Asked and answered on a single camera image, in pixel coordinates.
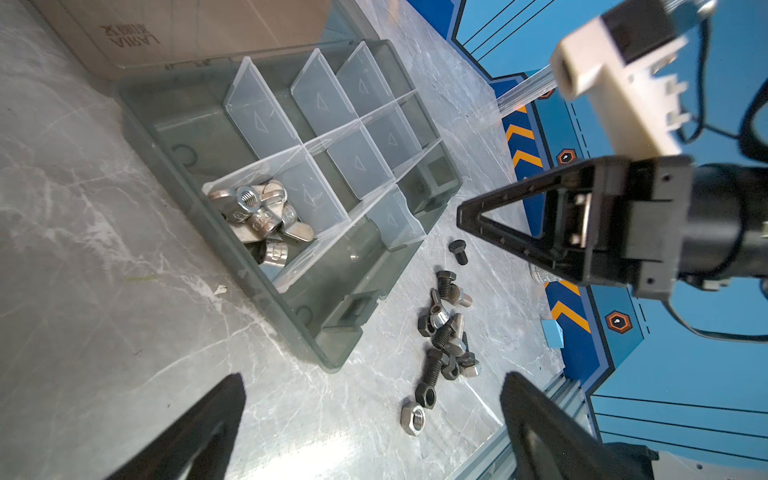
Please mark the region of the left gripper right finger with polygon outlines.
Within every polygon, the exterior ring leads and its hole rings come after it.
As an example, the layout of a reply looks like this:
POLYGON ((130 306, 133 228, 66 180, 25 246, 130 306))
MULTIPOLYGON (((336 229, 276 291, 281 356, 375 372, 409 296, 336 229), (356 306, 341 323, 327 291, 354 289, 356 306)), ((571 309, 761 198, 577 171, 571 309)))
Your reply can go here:
POLYGON ((651 460, 609 448, 518 372, 500 403, 518 479, 652 479, 651 460))

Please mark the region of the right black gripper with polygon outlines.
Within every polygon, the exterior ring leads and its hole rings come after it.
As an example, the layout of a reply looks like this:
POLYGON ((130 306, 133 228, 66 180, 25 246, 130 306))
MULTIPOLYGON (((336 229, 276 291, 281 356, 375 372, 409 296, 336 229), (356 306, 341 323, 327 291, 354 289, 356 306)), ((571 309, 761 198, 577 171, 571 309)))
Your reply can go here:
POLYGON ((464 201, 456 224, 558 278, 666 300, 679 272, 693 173, 686 155, 592 159, 464 201), (554 231, 554 254, 544 240, 491 218, 529 200, 542 204, 541 230, 554 231))

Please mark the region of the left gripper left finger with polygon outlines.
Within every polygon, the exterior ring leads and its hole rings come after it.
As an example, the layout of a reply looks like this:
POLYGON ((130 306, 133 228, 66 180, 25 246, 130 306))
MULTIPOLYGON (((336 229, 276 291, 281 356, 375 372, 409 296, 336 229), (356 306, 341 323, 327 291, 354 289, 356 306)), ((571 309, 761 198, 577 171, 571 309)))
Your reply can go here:
POLYGON ((246 401, 242 375, 229 374, 111 479, 223 479, 246 401))

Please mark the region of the grey plastic organizer box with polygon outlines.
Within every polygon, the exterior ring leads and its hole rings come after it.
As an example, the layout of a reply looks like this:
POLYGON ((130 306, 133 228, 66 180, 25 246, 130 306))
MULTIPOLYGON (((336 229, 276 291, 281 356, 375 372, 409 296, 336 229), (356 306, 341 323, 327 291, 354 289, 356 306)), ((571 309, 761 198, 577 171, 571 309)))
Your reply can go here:
POLYGON ((395 47, 354 1, 35 1, 126 140, 295 355, 339 371, 459 190, 395 47), (309 244, 256 263, 212 190, 278 180, 309 244))

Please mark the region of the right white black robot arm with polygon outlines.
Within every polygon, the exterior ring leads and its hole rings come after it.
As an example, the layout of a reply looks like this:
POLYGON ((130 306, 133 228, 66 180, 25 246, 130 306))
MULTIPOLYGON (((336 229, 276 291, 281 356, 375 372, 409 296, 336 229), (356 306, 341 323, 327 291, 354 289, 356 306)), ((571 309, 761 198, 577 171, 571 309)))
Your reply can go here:
POLYGON ((754 128, 760 89, 740 126, 748 165, 696 165, 683 154, 582 160, 462 203, 458 227, 579 285, 630 286, 666 300, 767 274, 767 144, 754 128))

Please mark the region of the pile of screws and nuts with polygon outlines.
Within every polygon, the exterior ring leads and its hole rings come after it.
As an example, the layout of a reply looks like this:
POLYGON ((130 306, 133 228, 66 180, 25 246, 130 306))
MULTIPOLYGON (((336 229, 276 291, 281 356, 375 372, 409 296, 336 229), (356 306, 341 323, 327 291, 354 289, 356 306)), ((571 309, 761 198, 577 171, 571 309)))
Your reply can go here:
POLYGON ((423 380, 431 385, 439 376, 454 381, 459 376, 475 378, 481 373, 481 362, 469 348, 464 316, 448 310, 473 305, 472 297, 455 283, 456 278, 450 270, 436 272, 437 287, 430 292, 430 308, 417 320, 419 334, 431 342, 423 380))

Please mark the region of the black bolt far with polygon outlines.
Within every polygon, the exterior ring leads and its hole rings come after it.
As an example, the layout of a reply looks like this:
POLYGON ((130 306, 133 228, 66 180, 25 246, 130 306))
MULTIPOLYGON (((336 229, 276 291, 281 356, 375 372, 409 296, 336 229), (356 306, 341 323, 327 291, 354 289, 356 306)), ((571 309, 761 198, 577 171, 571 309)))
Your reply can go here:
POLYGON ((465 266, 468 264, 468 256, 466 253, 467 244, 462 239, 456 239, 449 243, 448 249, 454 255, 459 265, 465 266))

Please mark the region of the blue triangular block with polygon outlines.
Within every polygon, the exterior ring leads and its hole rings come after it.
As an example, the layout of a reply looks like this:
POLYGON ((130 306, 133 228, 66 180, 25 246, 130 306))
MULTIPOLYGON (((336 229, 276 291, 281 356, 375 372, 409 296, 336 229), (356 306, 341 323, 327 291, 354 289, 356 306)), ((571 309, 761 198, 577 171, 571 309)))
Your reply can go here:
POLYGON ((541 321, 541 327, 549 348, 562 350, 565 346, 564 333, 557 320, 544 319, 541 321))

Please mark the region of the black hex nut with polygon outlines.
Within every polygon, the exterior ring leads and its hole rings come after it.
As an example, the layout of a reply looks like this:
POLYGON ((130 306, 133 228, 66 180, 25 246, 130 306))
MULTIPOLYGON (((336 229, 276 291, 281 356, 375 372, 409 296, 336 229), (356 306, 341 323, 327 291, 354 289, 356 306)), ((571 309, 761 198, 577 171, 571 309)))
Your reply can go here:
POLYGON ((435 388, 426 382, 420 382, 415 390, 415 400, 424 409, 433 409, 436 404, 435 388))

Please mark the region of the silver hex nut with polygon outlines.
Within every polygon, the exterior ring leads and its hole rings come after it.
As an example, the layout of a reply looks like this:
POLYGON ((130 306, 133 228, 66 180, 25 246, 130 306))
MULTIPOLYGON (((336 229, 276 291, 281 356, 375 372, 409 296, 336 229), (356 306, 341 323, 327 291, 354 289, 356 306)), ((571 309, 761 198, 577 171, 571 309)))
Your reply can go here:
POLYGON ((417 402, 406 403, 401 410, 400 424, 408 435, 420 435, 426 425, 425 409, 417 402))

